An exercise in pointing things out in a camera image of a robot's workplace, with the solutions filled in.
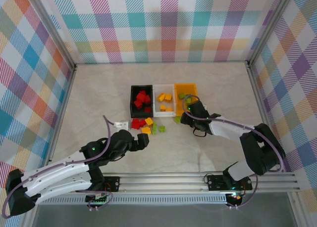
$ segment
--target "metal frame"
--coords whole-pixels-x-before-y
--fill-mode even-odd
[[[254,65],[255,61],[258,59],[260,53],[262,52],[268,38],[270,37],[270,35],[272,34],[272,32],[274,31],[277,23],[279,22],[280,18],[282,17],[282,14],[284,13],[288,3],[290,2],[290,0],[280,0],[278,2],[278,5],[273,13],[273,16],[270,20],[270,22],[268,23],[262,37],[259,40],[258,45],[256,46],[250,61],[248,61],[249,65],[252,67],[252,65]]]
[[[66,90],[65,97],[64,97],[63,103],[61,105],[61,111],[60,111],[60,114],[59,114],[59,117],[58,117],[58,120],[57,120],[57,123],[56,123],[56,128],[54,130],[53,138],[50,141],[50,145],[49,145],[49,149],[48,149],[47,155],[45,157],[44,165],[47,165],[53,159],[54,151],[55,151],[57,140],[58,140],[58,136],[59,136],[59,132],[60,132],[60,129],[61,129],[61,125],[63,123],[63,119],[64,119],[64,116],[65,116],[68,100],[69,100],[69,97],[70,97],[70,92],[71,92],[71,89],[72,89],[73,84],[74,84],[75,76],[76,76],[76,69],[71,73],[71,76],[70,76],[70,79],[69,79],[68,88]]]

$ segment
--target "plastic block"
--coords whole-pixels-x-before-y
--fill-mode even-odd
[[[191,102],[192,102],[192,98],[191,98],[191,97],[189,97],[189,98],[186,99],[186,103],[187,103],[187,104],[191,104]]]
[[[169,94],[169,93],[166,94],[166,95],[165,95],[165,101],[166,101],[166,102],[171,102],[171,101],[172,101],[172,95]]]
[[[180,124],[180,118],[181,118],[181,117],[175,117],[175,118],[174,118],[174,122],[176,122],[177,124]]]
[[[145,126],[146,122],[145,122],[145,120],[141,120],[139,124],[140,124],[140,127],[143,127],[143,126]]]
[[[142,93],[139,93],[139,94],[137,95],[137,101],[139,101],[139,102],[141,102],[141,103],[145,102],[145,95],[142,94]]]
[[[159,132],[165,132],[165,126],[160,126],[159,128],[158,128],[158,130],[159,130]]]
[[[133,103],[137,107],[138,110],[140,110],[142,108],[142,103],[140,101],[136,100]]]
[[[154,122],[154,123],[153,123],[152,134],[156,135],[156,133],[157,133],[157,123]]]
[[[145,122],[148,124],[148,126],[153,124],[153,121],[152,121],[152,119],[150,117],[145,119]]]
[[[151,129],[149,127],[144,127],[144,128],[142,128],[142,133],[150,135],[151,134]]]
[[[144,102],[146,105],[150,105],[151,104],[151,98],[149,95],[146,95],[144,98]]]
[[[165,112],[165,111],[166,111],[165,105],[162,104],[162,105],[160,106],[160,111],[161,111],[161,112]]]
[[[182,99],[184,99],[184,98],[186,97],[186,94],[180,93],[180,94],[178,95],[178,97],[179,97],[180,100],[182,100]]]
[[[140,122],[139,122],[139,120],[138,119],[133,119],[132,120],[132,123],[131,123],[131,128],[133,128],[133,129],[140,129]]]
[[[151,109],[151,107],[146,107],[146,108],[144,109],[144,111],[145,111],[145,112],[151,112],[152,109]]]
[[[158,96],[158,101],[163,102],[164,99],[165,99],[165,94],[164,94],[164,93],[161,93],[161,94]]]

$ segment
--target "metal bracket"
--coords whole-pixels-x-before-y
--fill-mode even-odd
[[[227,191],[228,185],[223,180],[223,175],[207,175],[207,184],[209,191]],[[235,191],[252,190],[251,180],[246,177],[236,182],[232,187]]]
[[[106,191],[118,192],[120,186],[120,177],[105,177]]]

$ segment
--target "plaid backdrop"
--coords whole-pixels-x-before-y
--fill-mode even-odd
[[[7,174],[43,164],[71,71],[28,0],[0,0],[0,206]],[[0,227],[15,227],[19,217]]]
[[[317,0],[291,0],[256,62],[274,133],[317,226]]]
[[[79,63],[117,63],[245,60],[278,0],[42,2]]]

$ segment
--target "yellow block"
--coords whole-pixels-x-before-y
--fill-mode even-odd
[[[161,112],[165,112],[166,111],[166,107],[163,104],[160,106],[160,111]]]
[[[153,124],[153,121],[152,121],[152,119],[150,117],[145,119],[145,122],[148,124],[148,126]]]
[[[172,95],[171,94],[166,94],[165,95],[165,101],[170,102],[172,100]]]
[[[142,130],[142,133],[144,134],[148,134],[148,135],[151,134],[151,129],[149,127],[144,127],[141,130]]]
[[[163,102],[164,99],[165,99],[165,94],[164,94],[164,93],[161,93],[161,94],[158,96],[158,101]]]

